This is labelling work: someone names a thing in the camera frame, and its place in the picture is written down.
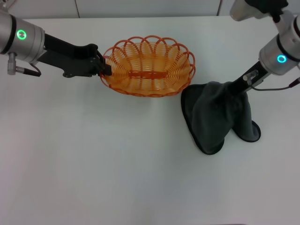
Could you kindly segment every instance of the green indicator light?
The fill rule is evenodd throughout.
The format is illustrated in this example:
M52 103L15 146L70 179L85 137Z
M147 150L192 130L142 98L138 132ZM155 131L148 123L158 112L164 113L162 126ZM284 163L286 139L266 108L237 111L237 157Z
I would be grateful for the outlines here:
M17 37L19 38L19 39L21 39L21 40L24 40L25 38L26 38L26 32L25 31L23 31L23 30L18 30L17 31Z

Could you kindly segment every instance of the blue indicator light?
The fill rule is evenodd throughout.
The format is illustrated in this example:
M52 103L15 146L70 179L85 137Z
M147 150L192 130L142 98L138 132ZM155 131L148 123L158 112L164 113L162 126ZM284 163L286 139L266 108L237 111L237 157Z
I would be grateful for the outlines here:
M285 63L286 62L286 56L285 55L279 55L277 57L277 61L280 63Z

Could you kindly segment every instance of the white table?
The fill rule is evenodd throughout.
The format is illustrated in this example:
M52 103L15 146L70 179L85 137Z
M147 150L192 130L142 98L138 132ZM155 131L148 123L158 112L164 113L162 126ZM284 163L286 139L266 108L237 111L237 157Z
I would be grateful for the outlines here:
M30 22L102 53L131 36L172 37L195 54L193 83L235 80L277 34L270 18ZM180 95L126 96L96 76L67 79L38 67L40 78L9 76L0 56L1 225L299 224L300 87L250 91L260 141L230 132L223 149L206 156L188 131ZM298 76L297 69L273 75L260 88Z

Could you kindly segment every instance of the cable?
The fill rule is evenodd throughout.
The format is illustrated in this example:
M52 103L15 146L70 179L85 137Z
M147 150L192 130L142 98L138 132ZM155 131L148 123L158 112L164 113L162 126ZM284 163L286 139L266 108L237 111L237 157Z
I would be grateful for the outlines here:
M75 5L76 5L76 10L77 10L78 18L80 18L79 11L78 11L78 6L77 6L77 2L76 2L76 0L74 0L74 1L75 1Z
M32 63L30 63L29 65L31 65L33 68L35 68L39 74L39 76L42 75L41 71L39 70L39 68L37 68L35 65L33 65Z
M219 8L217 8L217 16L220 15L222 3L223 3L223 0L220 0Z
M289 86L285 87L285 88L270 88L270 89L257 89L255 87L253 87L251 84L249 85L253 90L258 90L258 91L268 91L268 90L286 90L289 88L293 88L296 85L300 84L300 77L297 78L296 80L294 80L292 83L289 84Z
M250 85L250 87L251 87L253 90L257 90L257 91L286 90L286 89L289 89L289 88L290 88L290 87L285 87L285 88L257 89L257 88L255 88L255 87L253 87L252 85Z

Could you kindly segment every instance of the gray towel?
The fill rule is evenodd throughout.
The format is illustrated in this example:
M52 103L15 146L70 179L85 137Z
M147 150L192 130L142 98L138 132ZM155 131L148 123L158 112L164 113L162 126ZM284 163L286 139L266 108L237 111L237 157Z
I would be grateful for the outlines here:
M256 142L261 137L260 128L251 120L247 94L232 97L228 84L230 82L190 85L181 94L188 129L198 148L207 155L221 150L231 128L246 142Z

